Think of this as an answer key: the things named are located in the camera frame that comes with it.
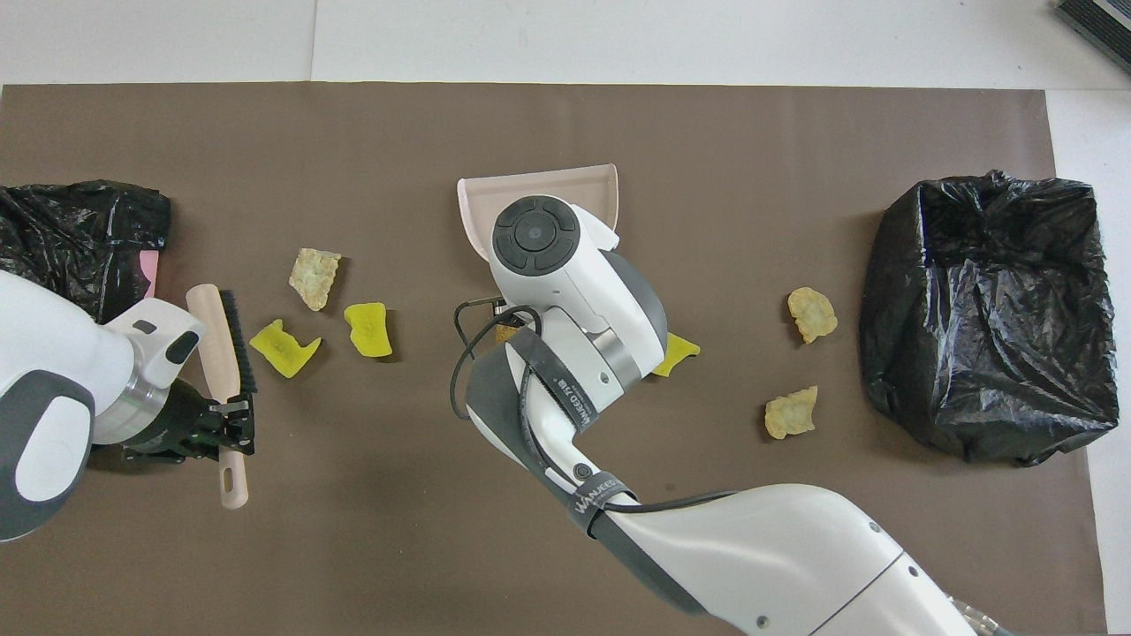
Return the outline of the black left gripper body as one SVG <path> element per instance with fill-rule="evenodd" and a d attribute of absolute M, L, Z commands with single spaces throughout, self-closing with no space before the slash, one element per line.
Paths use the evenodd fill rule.
<path fill-rule="evenodd" d="M 122 442 L 122 458 L 141 463 L 181 464 L 188 458 L 219 459 L 222 415 L 185 380 L 174 380 L 154 421 Z"/>

